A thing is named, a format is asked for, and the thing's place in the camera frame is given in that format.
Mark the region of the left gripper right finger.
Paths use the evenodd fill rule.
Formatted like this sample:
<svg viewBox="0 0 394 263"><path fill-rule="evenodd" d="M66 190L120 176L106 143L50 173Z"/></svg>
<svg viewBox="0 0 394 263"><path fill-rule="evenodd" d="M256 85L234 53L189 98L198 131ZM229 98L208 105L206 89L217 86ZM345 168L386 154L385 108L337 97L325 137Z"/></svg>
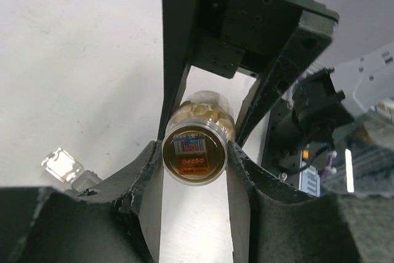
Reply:
<svg viewBox="0 0 394 263"><path fill-rule="evenodd" d="M392 262L393 195L310 196L228 144L235 262Z"/></svg>

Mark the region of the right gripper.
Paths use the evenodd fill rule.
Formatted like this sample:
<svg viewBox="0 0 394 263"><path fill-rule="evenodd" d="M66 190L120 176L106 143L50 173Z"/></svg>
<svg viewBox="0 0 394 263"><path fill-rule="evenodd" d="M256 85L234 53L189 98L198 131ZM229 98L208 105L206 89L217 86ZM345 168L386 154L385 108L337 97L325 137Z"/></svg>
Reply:
<svg viewBox="0 0 394 263"><path fill-rule="evenodd" d="M162 0L164 98L158 140L180 105L190 64L224 78L237 71L256 76L268 64L239 111L236 143L246 143L333 40L336 21L302 12L292 1L297 0Z"/></svg>

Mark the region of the grey pill box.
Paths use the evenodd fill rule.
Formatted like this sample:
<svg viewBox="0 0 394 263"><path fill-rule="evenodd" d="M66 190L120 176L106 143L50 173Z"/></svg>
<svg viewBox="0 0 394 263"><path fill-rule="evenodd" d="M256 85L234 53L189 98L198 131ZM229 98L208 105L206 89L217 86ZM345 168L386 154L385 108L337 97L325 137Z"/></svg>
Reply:
<svg viewBox="0 0 394 263"><path fill-rule="evenodd" d="M95 172L85 170L78 160L61 147L50 152L42 160L41 166L63 185L67 193L75 196L102 181Z"/></svg>

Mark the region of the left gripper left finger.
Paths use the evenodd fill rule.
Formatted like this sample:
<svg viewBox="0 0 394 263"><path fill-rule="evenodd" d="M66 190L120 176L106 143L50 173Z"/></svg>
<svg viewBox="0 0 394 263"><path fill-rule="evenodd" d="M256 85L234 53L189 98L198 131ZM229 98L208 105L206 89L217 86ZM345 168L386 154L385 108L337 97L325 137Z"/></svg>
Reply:
<svg viewBox="0 0 394 263"><path fill-rule="evenodd" d="M2 262L158 262L161 143L73 195L52 187L1 189Z"/></svg>

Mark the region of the clear bottle with orange pills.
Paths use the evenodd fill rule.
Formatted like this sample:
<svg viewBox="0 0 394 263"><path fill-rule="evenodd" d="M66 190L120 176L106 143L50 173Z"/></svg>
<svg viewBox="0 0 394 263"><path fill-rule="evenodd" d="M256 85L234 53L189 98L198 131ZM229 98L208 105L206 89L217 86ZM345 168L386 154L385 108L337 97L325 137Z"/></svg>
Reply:
<svg viewBox="0 0 394 263"><path fill-rule="evenodd" d="M163 165L178 182L203 186L227 167L227 145L236 137L233 110L214 91L190 95L173 113L162 142Z"/></svg>

